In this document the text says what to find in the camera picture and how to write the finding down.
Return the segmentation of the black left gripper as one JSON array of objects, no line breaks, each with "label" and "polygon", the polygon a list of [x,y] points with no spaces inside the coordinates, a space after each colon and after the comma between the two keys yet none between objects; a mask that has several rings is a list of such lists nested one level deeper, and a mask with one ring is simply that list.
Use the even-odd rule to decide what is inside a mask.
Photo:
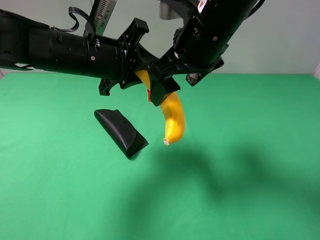
[{"label": "black left gripper", "polygon": [[109,96],[111,89],[119,85],[122,90],[134,85],[141,84],[142,81],[135,74],[138,67],[138,45],[144,34],[149,32],[147,22],[139,18],[134,18],[127,29],[116,40],[116,58],[110,65],[116,71],[114,77],[103,77],[98,90],[101,96]]}]

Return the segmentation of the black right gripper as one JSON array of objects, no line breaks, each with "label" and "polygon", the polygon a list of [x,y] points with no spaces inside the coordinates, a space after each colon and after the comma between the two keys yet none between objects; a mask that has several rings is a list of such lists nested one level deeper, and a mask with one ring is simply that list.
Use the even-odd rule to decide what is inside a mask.
[{"label": "black right gripper", "polygon": [[157,107],[170,94],[179,91],[181,87],[174,80],[173,75],[186,74],[185,80],[194,87],[205,76],[221,68],[224,61],[221,55],[207,65],[192,63],[185,55],[177,54],[171,47],[160,59],[152,62],[148,67],[150,78],[150,99]]}]

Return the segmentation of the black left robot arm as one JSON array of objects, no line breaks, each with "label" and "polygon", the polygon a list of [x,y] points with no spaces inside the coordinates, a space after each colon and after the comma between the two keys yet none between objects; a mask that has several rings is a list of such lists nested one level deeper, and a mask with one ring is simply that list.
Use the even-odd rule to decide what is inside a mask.
[{"label": "black left robot arm", "polygon": [[100,78],[99,93],[108,96],[116,84],[126,89],[141,83],[137,47],[148,32],[147,23],[135,18],[118,39],[79,36],[1,10],[0,67]]}]

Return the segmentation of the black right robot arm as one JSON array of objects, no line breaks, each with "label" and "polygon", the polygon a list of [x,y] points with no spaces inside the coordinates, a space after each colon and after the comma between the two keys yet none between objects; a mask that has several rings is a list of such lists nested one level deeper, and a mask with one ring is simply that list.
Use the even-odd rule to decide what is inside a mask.
[{"label": "black right robot arm", "polygon": [[264,3],[262,0],[201,0],[189,7],[184,26],[176,30],[172,47],[148,69],[150,99],[159,106],[180,86],[174,75],[186,75],[195,86],[222,67],[222,54],[239,26]]}]

